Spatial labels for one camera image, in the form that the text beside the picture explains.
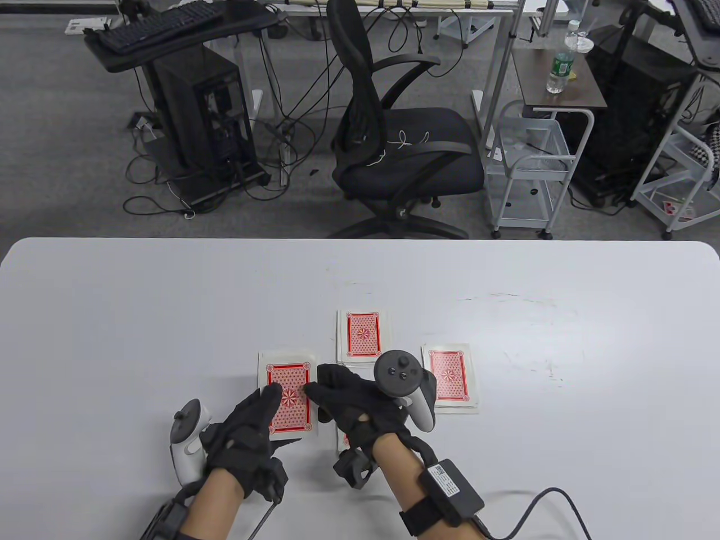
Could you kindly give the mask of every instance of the floor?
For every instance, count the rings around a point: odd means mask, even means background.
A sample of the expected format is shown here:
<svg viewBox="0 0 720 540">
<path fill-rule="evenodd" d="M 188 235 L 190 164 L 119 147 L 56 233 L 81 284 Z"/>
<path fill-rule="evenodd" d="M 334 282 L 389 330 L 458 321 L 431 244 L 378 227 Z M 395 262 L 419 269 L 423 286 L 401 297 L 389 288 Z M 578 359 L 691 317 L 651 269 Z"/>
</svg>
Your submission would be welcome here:
<svg viewBox="0 0 720 540">
<path fill-rule="evenodd" d="M 594 19 L 595 26 L 616 22 L 621 9 L 620 4 L 603 0 L 601 7 L 588 9 L 583 27 Z M 125 126 L 130 115 L 144 107 L 135 76 L 132 71 L 106 73 L 80 37 L 63 34 L 69 18 L 0 17 L 0 73 L 4 74 L 0 85 L 0 258 L 14 242 L 28 236 L 319 238 L 369 216 L 359 203 L 346 201 L 330 177 L 334 157 L 329 135 L 335 130 L 340 108 L 330 111 L 325 137 L 311 158 L 294 172 L 290 190 L 278 200 L 260 202 L 238 192 L 216 212 L 193 220 L 175 214 L 137 217 L 123 212 L 122 202 L 133 195 L 152 196 L 167 207 L 175 208 L 178 203 L 162 186 L 136 186 L 125 180 L 125 167 L 134 156 Z M 372 30 L 377 58 L 389 54 L 387 41 L 394 25 L 382 20 Z M 302 21 L 297 26 L 307 30 Z M 458 57 L 458 42 L 447 37 L 432 40 L 434 26 L 431 20 L 422 41 L 423 52 L 440 57 L 442 68 L 447 69 Z M 554 34 L 561 31 L 557 27 Z M 527 21 L 519 33 L 528 36 Z M 397 47 L 402 38 L 401 28 L 392 37 L 392 44 Z M 398 106 L 442 105 L 456 109 L 471 121 L 470 90 L 482 88 L 494 39 L 493 31 L 475 40 L 447 76 L 424 76 L 416 81 Z M 656 29 L 652 41 L 688 57 L 684 44 L 670 31 Z M 241 46 L 253 86 L 268 90 L 258 40 L 245 36 Z M 322 43 L 292 33 L 273 41 L 271 46 L 287 112 L 325 67 L 325 48 Z M 403 51 L 417 52 L 413 35 Z M 381 92 L 397 77 L 397 72 L 387 71 L 376 77 Z M 317 98 L 324 88 L 322 82 L 318 84 L 310 95 L 311 101 L 298 110 L 305 110 L 315 101 L 312 96 Z M 518 95 L 511 66 L 501 102 Z M 349 77 L 343 75 L 333 87 L 330 105 L 346 104 L 349 96 Z M 271 117 L 269 99 L 264 100 L 261 117 Z M 323 116 L 315 113 L 308 121 L 319 131 Z M 258 146 L 268 143 L 268 136 L 259 133 Z M 298 133 L 297 144 L 301 150 L 307 148 L 307 136 Z M 136 178 L 151 173 L 149 163 L 141 161 L 137 165 L 133 169 Z M 258 188 L 251 193 L 257 197 L 272 195 Z M 135 209 L 152 210 L 148 206 Z M 471 238 L 490 237 L 482 194 L 447 197 L 439 209 L 428 206 L 422 213 L 468 230 Z M 606 217 L 577 210 L 566 202 L 554 234 L 558 239 L 657 240 L 660 231 L 660 224 L 641 208 Z M 531 230 L 511 230 L 503 237 L 535 238 Z M 720 220 L 681 231 L 675 238 L 700 240 L 720 249 Z"/>
</svg>

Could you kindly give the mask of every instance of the human hand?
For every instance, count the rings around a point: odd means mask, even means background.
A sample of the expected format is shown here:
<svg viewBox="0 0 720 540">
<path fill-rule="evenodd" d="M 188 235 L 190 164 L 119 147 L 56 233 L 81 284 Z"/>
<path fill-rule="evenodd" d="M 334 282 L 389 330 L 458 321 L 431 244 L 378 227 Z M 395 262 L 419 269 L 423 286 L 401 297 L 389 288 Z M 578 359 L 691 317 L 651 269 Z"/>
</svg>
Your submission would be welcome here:
<svg viewBox="0 0 720 540">
<path fill-rule="evenodd" d="M 207 452 L 206 473 L 226 469 L 243 487 L 245 497 L 253 490 L 266 488 L 274 468 L 272 454 L 297 440 L 270 441 L 268 427 L 280 406 L 281 395 L 282 386 L 276 382 L 257 389 L 235 407 L 225 422 L 211 424 L 200 433 Z"/>
<path fill-rule="evenodd" d="M 345 366 L 319 365 L 318 381 L 306 384 L 305 394 L 318 404 L 320 422 L 334 420 L 347 434 L 350 446 L 368 456 L 372 456 L 372 447 L 380 436 L 408 432 L 407 411 L 375 381 L 363 379 Z"/>
</svg>

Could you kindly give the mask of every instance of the black keyboard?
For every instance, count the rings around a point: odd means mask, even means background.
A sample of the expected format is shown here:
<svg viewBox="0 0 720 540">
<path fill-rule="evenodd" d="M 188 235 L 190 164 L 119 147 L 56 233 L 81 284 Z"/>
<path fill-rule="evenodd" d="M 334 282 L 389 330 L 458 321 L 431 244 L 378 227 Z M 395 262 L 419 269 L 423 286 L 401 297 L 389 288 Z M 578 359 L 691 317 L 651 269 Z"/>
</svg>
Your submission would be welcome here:
<svg viewBox="0 0 720 540">
<path fill-rule="evenodd" d="M 720 34 L 720 0 L 688 0 L 705 30 Z"/>
<path fill-rule="evenodd" d="M 225 2 L 208 4 L 204 0 L 195 0 L 113 30 L 98 32 L 98 35 L 105 47 L 124 55 L 168 41 L 175 35 L 222 17 L 224 11 Z"/>
</svg>

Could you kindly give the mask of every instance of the plastic bottle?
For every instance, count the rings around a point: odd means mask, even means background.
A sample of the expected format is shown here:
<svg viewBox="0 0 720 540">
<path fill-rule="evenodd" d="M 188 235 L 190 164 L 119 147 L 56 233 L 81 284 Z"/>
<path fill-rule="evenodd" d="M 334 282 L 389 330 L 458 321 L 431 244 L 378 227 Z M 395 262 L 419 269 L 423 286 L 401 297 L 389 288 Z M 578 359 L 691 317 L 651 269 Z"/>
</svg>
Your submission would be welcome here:
<svg viewBox="0 0 720 540">
<path fill-rule="evenodd" d="M 565 90 L 567 81 L 570 78 L 572 61 L 577 52 L 577 29 L 580 21 L 570 21 L 567 24 L 567 34 L 562 44 L 555 53 L 555 58 L 550 66 L 550 75 L 547 78 L 546 88 L 551 94 L 559 94 Z"/>
</svg>

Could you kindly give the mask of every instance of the computer case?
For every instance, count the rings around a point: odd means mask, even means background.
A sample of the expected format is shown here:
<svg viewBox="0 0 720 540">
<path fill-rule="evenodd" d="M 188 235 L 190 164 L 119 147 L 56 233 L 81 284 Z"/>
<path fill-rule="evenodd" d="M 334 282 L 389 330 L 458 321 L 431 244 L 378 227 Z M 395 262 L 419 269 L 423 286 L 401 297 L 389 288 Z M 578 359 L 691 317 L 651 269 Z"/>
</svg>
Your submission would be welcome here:
<svg viewBox="0 0 720 540">
<path fill-rule="evenodd" d="M 155 62 L 184 160 L 209 171 L 256 160 L 238 67 L 203 45 Z"/>
<path fill-rule="evenodd" d="M 696 73 L 693 66 L 635 36 L 619 51 L 621 36 L 616 26 L 596 29 L 590 36 L 595 47 L 587 55 L 608 107 L 594 111 L 595 127 L 572 183 L 599 207 L 634 187 Z M 578 116 L 558 115 L 573 151 L 585 129 L 585 119 Z"/>
</svg>

